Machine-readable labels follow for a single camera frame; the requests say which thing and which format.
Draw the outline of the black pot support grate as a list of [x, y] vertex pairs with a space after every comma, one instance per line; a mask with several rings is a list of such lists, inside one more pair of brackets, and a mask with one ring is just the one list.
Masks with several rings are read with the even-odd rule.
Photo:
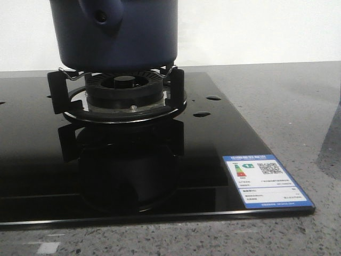
[[181, 113], [186, 107], [184, 70], [171, 66], [151, 71], [163, 79], [163, 97], [146, 106], [131, 105], [129, 108], [103, 108], [87, 101], [86, 79], [102, 73], [58, 71], [48, 73], [53, 109], [70, 121], [84, 123], [119, 124], [144, 122]]

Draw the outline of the dark blue cooking pot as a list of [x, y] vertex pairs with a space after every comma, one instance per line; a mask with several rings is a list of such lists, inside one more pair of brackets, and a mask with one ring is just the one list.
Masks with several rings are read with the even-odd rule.
[[155, 69], [177, 57], [177, 1], [65, 0], [50, 6], [60, 58], [71, 69]]

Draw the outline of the blue energy rating label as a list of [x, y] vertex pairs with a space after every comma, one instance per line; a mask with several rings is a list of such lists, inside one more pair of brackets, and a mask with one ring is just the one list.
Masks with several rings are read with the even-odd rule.
[[223, 160], [247, 209], [313, 206], [274, 155], [223, 156]]

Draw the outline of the black glass gas stove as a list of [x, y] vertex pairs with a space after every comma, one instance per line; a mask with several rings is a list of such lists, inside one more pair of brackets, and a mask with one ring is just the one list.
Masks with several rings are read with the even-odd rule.
[[181, 114], [114, 125], [55, 114], [47, 75], [1, 77], [1, 230], [314, 213], [245, 207], [223, 156], [273, 153], [206, 73]]

